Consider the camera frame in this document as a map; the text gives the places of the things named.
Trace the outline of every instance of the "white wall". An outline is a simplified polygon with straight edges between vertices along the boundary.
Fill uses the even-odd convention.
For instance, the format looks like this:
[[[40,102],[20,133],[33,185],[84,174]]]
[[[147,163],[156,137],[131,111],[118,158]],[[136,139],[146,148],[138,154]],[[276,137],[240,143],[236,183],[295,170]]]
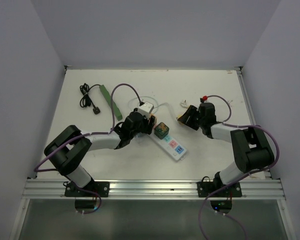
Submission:
[[[32,0],[65,65],[243,66],[280,0]]]
[[[0,240],[42,156],[63,75],[30,0],[0,0]]]
[[[281,0],[243,68],[256,122],[280,145],[281,178],[300,239],[300,0]]]

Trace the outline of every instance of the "metal frame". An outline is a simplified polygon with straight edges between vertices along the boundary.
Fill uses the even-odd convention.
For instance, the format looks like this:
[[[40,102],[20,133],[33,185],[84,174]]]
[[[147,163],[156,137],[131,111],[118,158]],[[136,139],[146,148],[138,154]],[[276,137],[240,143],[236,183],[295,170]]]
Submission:
[[[245,100],[248,116],[252,124],[256,124],[242,72],[235,68]],[[269,171],[265,172],[266,179],[246,179],[240,182],[242,197],[236,200],[277,200],[282,222],[289,240],[295,240],[296,234],[290,219],[285,194],[280,180],[272,180]],[[31,199],[75,199],[65,197],[63,183],[66,179],[28,179],[26,181],[19,210],[16,215],[10,240],[19,239],[29,202]],[[198,197],[197,180],[96,180],[110,182],[109,196],[104,200],[196,200]],[[211,197],[210,200],[223,200],[222,197]]]

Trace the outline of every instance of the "white power strip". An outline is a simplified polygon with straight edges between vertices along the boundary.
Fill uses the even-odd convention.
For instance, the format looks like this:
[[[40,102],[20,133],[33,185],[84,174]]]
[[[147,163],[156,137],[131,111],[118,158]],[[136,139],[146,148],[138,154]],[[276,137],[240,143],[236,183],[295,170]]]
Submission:
[[[187,149],[181,145],[174,137],[170,134],[164,137],[164,139],[158,138],[154,133],[151,133],[149,138],[151,138],[159,147],[161,147],[170,157],[176,162],[183,160]]]

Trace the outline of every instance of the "black power cord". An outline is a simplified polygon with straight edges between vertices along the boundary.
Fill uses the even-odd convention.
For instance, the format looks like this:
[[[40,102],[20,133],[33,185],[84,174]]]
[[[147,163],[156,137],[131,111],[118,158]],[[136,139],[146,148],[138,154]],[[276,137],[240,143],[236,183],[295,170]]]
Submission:
[[[80,100],[80,107],[86,108],[86,107],[90,107],[92,105],[93,106],[93,112],[94,112],[95,115],[97,115],[97,114],[100,113],[100,109],[99,109],[99,107],[94,105],[91,98],[89,97],[90,90],[95,86],[100,86],[100,84],[95,84],[95,85],[92,85],[91,87],[89,87],[89,85],[85,83],[85,84],[80,86],[80,92],[83,95],[83,97]]]

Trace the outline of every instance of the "white table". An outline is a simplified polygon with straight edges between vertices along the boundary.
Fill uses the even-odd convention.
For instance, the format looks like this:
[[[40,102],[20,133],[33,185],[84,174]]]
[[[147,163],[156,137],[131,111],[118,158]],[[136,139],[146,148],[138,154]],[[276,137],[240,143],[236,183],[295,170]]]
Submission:
[[[200,97],[220,95],[226,98],[232,107],[229,123],[250,124],[238,75],[234,70],[68,70],[47,144],[69,125],[76,125],[80,130],[91,132],[109,131],[111,128],[111,110],[98,87],[94,87],[89,95],[101,113],[95,115],[92,107],[79,106],[82,97],[79,86],[84,83],[89,86],[104,84],[110,93],[120,83],[130,84],[140,96],[153,97],[159,104],[169,103],[177,115],[186,111],[180,106],[181,100],[198,106]],[[114,101],[123,114],[123,119],[131,112],[128,101],[135,97],[134,92],[127,86],[116,90]],[[215,105],[217,120],[224,120],[229,113],[226,104],[218,98],[209,100]],[[200,130],[194,131],[179,125],[166,106],[161,106],[155,115],[158,123],[164,122],[168,125],[169,133],[188,149],[184,160],[174,162],[145,136],[138,140],[133,139],[122,149],[90,151],[82,160],[82,166],[95,179],[199,180],[203,176],[213,178],[216,172],[234,161],[230,143],[209,139]],[[41,168],[51,167],[52,164],[46,162]],[[262,172],[253,177],[264,179],[265,175]],[[60,179],[63,176],[57,172],[42,172],[38,174],[38,178]]]

